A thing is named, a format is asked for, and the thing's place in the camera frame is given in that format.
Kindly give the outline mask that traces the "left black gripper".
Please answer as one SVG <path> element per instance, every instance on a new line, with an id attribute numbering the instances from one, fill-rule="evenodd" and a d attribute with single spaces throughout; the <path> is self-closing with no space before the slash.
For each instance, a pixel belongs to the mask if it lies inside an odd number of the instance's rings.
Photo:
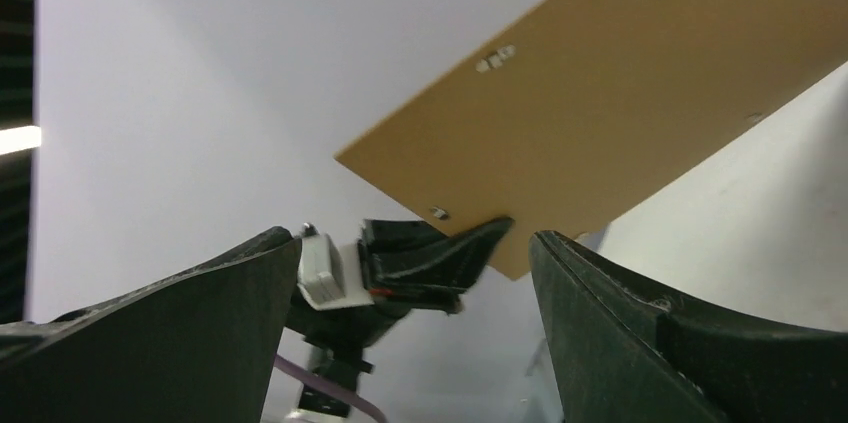
<path id="1" fill-rule="evenodd" d="M 513 225 L 512 218 L 497 217 L 447 236 L 422 220 L 366 220 L 358 255 L 363 285 L 377 304 L 317 311 L 299 291 L 292 294 L 286 327 L 311 346 L 305 366 L 310 376 L 296 408 L 348 418 L 359 398 L 360 376 L 373 371 L 365 350 L 409 308 L 461 312 L 461 296 L 479 280 Z"/>

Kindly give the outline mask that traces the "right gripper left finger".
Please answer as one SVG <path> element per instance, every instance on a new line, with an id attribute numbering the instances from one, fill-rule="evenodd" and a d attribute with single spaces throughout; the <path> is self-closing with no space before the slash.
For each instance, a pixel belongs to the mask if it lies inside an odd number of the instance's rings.
<path id="1" fill-rule="evenodd" d="M 1 328 L 5 422 L 257 422 L 301 243 L 266 230 L 47 323 Z"/>

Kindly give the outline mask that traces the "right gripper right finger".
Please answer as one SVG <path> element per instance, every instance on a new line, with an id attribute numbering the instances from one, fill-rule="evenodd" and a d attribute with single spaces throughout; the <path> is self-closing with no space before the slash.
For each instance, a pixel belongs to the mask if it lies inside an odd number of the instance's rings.
<path id="1" fill-rule="evenodd" d="M 724 308 L 554 231 L 529 259 L 568 422 L 843 422 L 847 336 Z"/>

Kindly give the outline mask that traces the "brown frame backing board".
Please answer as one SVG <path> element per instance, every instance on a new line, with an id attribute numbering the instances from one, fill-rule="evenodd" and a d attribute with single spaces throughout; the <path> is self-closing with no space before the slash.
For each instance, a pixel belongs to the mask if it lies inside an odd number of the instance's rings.
<path id="1" fill-rule="evenodd" d="M 600 229 L 847 59 L 847 0 L 545 0 L 340 164 L 447 234 Z"/>

